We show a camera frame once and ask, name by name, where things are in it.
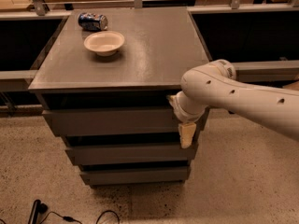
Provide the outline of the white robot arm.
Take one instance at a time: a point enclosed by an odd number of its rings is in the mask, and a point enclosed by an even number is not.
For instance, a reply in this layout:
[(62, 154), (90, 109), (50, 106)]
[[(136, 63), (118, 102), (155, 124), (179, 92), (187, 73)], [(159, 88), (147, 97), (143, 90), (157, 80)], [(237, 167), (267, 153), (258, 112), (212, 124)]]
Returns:
[(239, 82), (234, 66), (226, 60), (216, 60), (187, 71), (180, 87), (181, 91), (170, 95), (168, 101), (179, 120), (183, 148), (192, 145), (196, 121), (208, 106), (223, 108), (299, 140), (299, 91)]

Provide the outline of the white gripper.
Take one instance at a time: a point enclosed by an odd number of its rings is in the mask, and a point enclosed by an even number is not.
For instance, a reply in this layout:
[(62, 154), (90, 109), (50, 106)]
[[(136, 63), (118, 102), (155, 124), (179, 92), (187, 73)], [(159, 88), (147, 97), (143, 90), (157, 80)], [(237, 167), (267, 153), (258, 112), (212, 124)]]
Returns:
[(181, 147), (188, 148), (192, 145), (192, 139), (196, 131), (194, 122), (202, 117), (206, 107), (189, 98), (183, 91), (178, 92), (176, 95), (167, 95), (166, 98), (173, 107), (174, 114), (182, 122), (178, 125)]

